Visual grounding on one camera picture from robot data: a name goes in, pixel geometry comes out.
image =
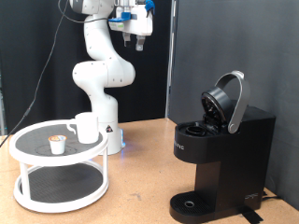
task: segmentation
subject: cable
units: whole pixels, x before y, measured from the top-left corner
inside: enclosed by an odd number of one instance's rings
[[[264,202],[264,201],[269,200],[269,199],[282,199],[282,198],[280,198],[279,196],[263,197],[263,198],[262,198],[262,201]]]
[[[65,4],[64,12],[66,11],[67,3],[68,3],[68,0],[67,0],[67,2],[66,2],[66,4]],[[34,105],[34,103],[35,103],[35,101],[36,101],[36,95],[37,95],[37,90],[38,90],[38,88],[39,88],[40,80],[41,80],[41,78],[42,78],[43,75],[44,75],[45,69],[46,69],[46,67],[47,67],[47,65],[48,65],[48,63],[49,63],[49,61],[50,61],[50,57],[52,56],[52,53],[53,53],[53,50],[54,50],[54,47],[55,47],[55,44],[56,44],[56,37],[57,37],[58,31],[59,31],[60,25],[62,24],[63,19],[64,19],[64,16],[62,16],[62,17],[60,18],[59,24],[58,24],[58,26],[57,26],[56,33],[55,33],[55,37],[54,37],[54,43],[53,43],[53,45],[52,45],[52,48],[51,48],[51,51],[50,51],[50,55],[49,55],[49,57],[48,57],[48,59],[47,59],[47,62],[46,62],[46,64],[45,64],[45,66],[44,66],[44,68],[43,68],[41,74],[40,74],[40,78],[39,78],[38,83],[37,83],[37,86],[36,86],[35,98],[34,98],[33,102],[29,105],[29,107],[27,108],[26,112],[25,112],[24,115],[22,116],[22,118],[21,118],[21,120],[19,121],[19,123],[18,123],[18,124],[13,128],[13,130],[7,135],[7,137],[6,137],[6,138],[4,139],[4,141],[1,143],[0,147],[2,147],[2,145],[7,141],[7,139],[11,136],[11,134],[12,134],[12,133],[19,127],[19,125],[21,124],[21,122],[27,117],[27,115],[29,114],[29,112],[30,112],[32,106]]]
[[[58,1],[58,8],[60,10],[60,12],[63,14],[64,17],[66,17],[68,20],[70,21],[73,21],[73,22],[77,22],[77,23],[88,23],[88,22],[93,22],[93,21],[102,21],[102,20],[107,20],[107,18],[100,18],[100,19],[95,19],[95,20],[92,20],[92,21],[75,21],[71,18],[68,18],[66,15],[65,15],[65,11],[63,12],[62,9],[60,8],[60,4],[61,4],[61,1],[62,0],[59,0]]]

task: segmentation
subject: coffee maker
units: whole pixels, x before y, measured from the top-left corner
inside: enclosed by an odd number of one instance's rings
[[[237,101],[223,91],[234,78],[240,84]],[[176,221],[205,223],[261,207],[276,118],[248,106],[249,98],[244,74],[233,71],[203,92],[203,120],[176,127],[175,156],[197,164],[194,191],[170,201]]]

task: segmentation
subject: coffee maker handle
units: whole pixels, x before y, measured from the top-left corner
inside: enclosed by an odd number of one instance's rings
[[[240,126],[246,107],[249,104],[250,85],[245,80],[244,74],[239,71],[233,71],[231,73],[223,75],[215,85],[216,87],[223,90],[227,83],[229,83],[234,78],[237,78],[240,83],[240,94],[235,106],[234,113],[228,124],[229,133],[235,133]]]

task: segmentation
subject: coffee cup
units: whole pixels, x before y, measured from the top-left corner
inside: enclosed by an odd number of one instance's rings
[[[66,139],[67,137],[64,135],[53,135],[49,138],[52,154],[60,155],[64,153]]]
[[[93,112],[77,114],[74,119],[69,120],[66,128],[76,134],[76,130],[70,124],[77,125],[78,141],[82,144],[95,143],[99,139],[98,118]]]

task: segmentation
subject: wooden table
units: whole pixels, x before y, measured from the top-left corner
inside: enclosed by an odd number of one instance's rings
[[[13,188],[20,167],[5,143],[0,149],[0,223],[177,223],[169,215],[169,201],[178,193],[193,190],[196,165],[180,161],[173,154],[176,124],[155,119],[120,126],[126,147],[108,157],[107,193],[85,208],[63,214],[31,212],[16,202]],[[263,202],[257,213],[264,224],[299,223],[298,211],[282,200]],[[249,224],[242,216],[210,223]]]

